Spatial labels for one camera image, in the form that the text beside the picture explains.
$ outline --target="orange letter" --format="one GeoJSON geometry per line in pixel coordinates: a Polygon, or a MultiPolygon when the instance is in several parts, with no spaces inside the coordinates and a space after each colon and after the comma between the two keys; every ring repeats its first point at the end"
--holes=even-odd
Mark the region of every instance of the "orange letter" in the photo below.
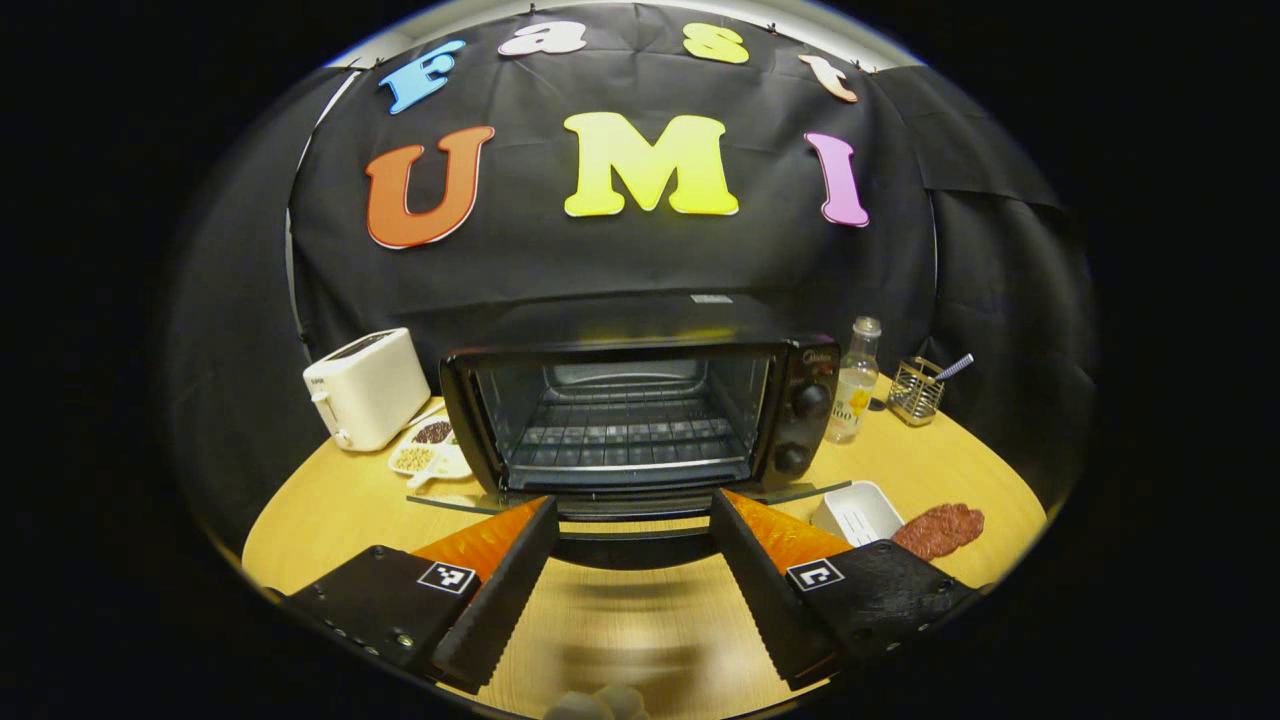
{"type": "Polygon", "coordinates": [[[493,137],[494,129],[480,126],[451,132],[436,145],[449,154],[444,177],[444,200],[434,210],[411,213],[408,209],[408,169],[422,156],[421,145],[384,152],[365,168],[372,178],[369,184],[369,236],[392,250],[435,242],[458,229],[476,201],[480,179],[480,146],[493,137]]]}
{"type": "Polygon", "coordinates": [[[818,82],[827,88],[827,92],[845,102],[858,102],[858,94],[840,85],[840,81],[846,79],[845,73],[832,68],[831,63],[817,55],[799,55],[799,58],[801,63],[808,63],[813,68],[813,74],[818,77],[818,82]]]}

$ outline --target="pink letter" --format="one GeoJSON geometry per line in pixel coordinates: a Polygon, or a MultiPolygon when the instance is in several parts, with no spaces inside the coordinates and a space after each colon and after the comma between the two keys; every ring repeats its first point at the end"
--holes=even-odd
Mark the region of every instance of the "pink letter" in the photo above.
{"type": "Polygon", "coordinates": [[[867,227],[870,218],[858,202],[858,186],[854,183],[854,167],[850,163],[854,149],[829,135],[806,132],[804,138],[818,151],[822,179],[827,182],[827,201],[822,204],[822,217],[841,225],[867,227]]]}

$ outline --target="sausage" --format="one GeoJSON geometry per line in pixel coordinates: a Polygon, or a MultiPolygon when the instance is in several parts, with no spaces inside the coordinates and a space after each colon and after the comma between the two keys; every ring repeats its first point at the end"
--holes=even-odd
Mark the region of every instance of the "sausage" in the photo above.
{"type": "Polygon", "coordinates": [[[893,542],[928,561],[978,539],[984,523],[982,510],[970,510],[964,503],[938,505],[899,528],[893,542]]]}

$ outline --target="bottle label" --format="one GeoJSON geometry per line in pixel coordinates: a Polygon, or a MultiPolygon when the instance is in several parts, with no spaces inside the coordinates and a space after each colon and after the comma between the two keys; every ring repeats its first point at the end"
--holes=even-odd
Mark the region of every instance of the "bottle label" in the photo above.
{"type": "Polygon", "coordinates": [[[831,406],[831,425],[837,432],[851,434],[858,432],[863,413],[872,401],[872,386],[840,383],[836,387],[836,402],[831,406]]]}

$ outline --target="wooden table surface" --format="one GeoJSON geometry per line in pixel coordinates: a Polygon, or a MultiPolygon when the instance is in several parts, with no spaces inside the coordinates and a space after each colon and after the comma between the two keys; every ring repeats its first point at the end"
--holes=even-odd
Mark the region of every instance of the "wooden table surface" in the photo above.
{"type": "MultiPolygon", "coordinates": [[[[881,377],[876,397],[884,398],[881,377]]],[[[438,405],[433,398],[430,406],[438,405]]],[[[415,551],[489,515],[412,502],[384,451],[349,454],[332,439],[280,487],[244,544],[244,571],[289,594],[371,544],[415,551]]],[[[870,480],[904,520],[945,502],[982,510],[986,529],[933,564],[969,587],[998,580],[1044,525],[1030,488],[945,414],[909,428],[869,413],[856,439],[823,442],[801,482],[870,480]]],[[[435,482],[436,501],[481,503],[475,479],[435,482]]],[[[773,505],[810,520],[820,496],[773,505]]],[[[649,523],[561,523],[562,532],[634,532],[705,525],[705,518],[649,523]]],[[[813,689],[778,679],[728,565],[719,555],[663,570],[609,571],[547,561],[493,680],[474,700],[541,717],[566,691],[609,683],[637,688],[653,717],[726,717],[813,689]]]]}

